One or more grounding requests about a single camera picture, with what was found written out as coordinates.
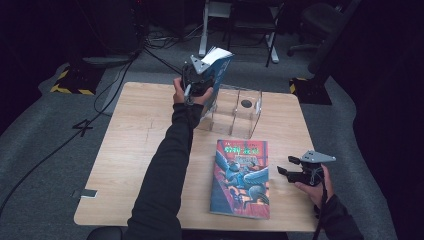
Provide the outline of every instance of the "person's arm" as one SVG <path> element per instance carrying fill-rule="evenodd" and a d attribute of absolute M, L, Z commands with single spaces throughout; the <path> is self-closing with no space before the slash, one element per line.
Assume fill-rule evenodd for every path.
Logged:
<path fill-rule="evenodd" d="M 324 181 L 328 194 L 328 200 L 324 205 L 324 210 L 320 216 L 320 221 L 323 229 L 325 230 L 325 234 L 330 240 L 364 239 L 352 215 L 348 213 L 346 207 L 334 194 L 333 184 L 327 167 L 322 165 L 322 168 L 324 170 Z M 322 184 L 319 184 L 316 187 L 311 187 L 303 183 L 296 182 L 295 186 L 307 193 L 315 206 L 321 209 L 323 194 Z"/>
<path fill-rule="evenodd" d="M 336 195 L 333 195 L 325 204 L 321 221 L 325 234 L 330 240 L 364 239 L 352 215 L 348 213 Z"/>
<path fill-rule="evenodd" d="M 181 206 L 193 129 L 200 121 L 201 104 L 210 96 L 212 89 L 195 99 L 193 106 L 187 107 L 183 103 L 180 81 L 174 80 L 176 93 L 172 125 L 147 168 L 124 239 L 181 239 L 177 214 Z"/>

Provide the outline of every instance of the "hardcover book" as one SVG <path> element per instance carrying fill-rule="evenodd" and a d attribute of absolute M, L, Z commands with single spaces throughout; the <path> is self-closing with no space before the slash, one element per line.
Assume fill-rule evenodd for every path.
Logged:
<path fill-rule="evenodd" d="M 267 141 L 218 140 L 210 212 L 269 219 Z"/>

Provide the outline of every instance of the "table top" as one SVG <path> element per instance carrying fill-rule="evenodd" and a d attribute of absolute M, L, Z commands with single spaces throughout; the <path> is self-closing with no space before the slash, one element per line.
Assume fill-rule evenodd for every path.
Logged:
<path fill-rule="evenodd" d="M 126 226 L 147 167 L 171 125 L 172 85 L 126 83 L 109 123 L 74 220 L 80 225 Z M 313 205 L 288 183 L 277 165 L 300 171 L 288 156 L 302 156 L 313 145 L 297 98 L 263 92 L 262 114 L 252 140 L 268 141 L 270 213 L 257 220 L 209 212 L 216 143 L 238 139 L 195 129 L 190 163 L 178 214 L 182 228 L 240 231 L 314 231 Z"/>

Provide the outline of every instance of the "dark background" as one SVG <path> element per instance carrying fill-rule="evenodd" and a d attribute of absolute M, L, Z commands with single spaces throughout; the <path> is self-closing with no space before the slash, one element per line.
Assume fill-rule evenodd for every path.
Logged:
<path fill-rule="evenodd" d="M 80 1 L 81 8 L 72 0 L 56 4 L 63 7 L 60 16 L 69 33 L 66 36 L 70 36 L 67 41 L 63 32 L 55 29 L 55 17 L 48 14 L 45 2 L 0 3 L 0 134 L 41 96 L 39 83 L 70 61 L 67 43 L 75 51 L 74 57 L 110 54 L 81 12 L 82 8 L 95 26 L 90 4 L 96 1 Z M 179 9 L 173 15 L 173 19 L 178 19 L 177 25 L 156 21 L 160 8 L 154 4 L 150 10 L 145 6 L 151 24 L 167 25 L 179 36 L 182 26 L 201 21 L 201 14 L 187 16 L 193 11 L 190 8 L 197 9 L 198 5 L 171 2 L 178 5 L 173 8 Z M 287 2 L 281 34 L 296 32 L 301 9 L 316 1 L 298 2 L 302 1 Z M 419 151 L 424 133 L 422 12 L 419 1 L 363 0 L 323 62 L 321 69 L 331 71 L 317 73 L 330 74 L 355 102 L 357 116 L 353 127 L 357 143 L 388 201 L 399 239 L 424 239 L 420 231 L 424 175 Z M 124 42 L 133 41 L 133 37 L 129 38 L 123 38 Z"/>

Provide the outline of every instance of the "blue figure on cover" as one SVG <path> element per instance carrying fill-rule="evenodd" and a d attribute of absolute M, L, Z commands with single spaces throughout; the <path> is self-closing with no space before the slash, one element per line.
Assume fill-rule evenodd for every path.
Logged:
<path fill-rule="evenodd" d="M 216 152 L 215 159 L 219 168 L 223 172 L 220 172 L 224 177 L 224 185 L 228 188 L 229 186 L 236 187 L 237 189 L 244 189 L 250 198 L 243 204 L 243 209 L 246 209 L 248 203 L 257 203 L 261 200 L 263 203 L 269 205 L 269 199 L 266 196 L 267 188 L 265 183 L 268 181 L 268 167 L 261 168 L 251 162 L 251 166 L 241 167 L 240 163 L 236 161 L 227 161 L 227 159 L 219 152 Z M 231 193 L 234 200 L 240 201 L 240 194 L 236 194 L 235 191 Z"/>

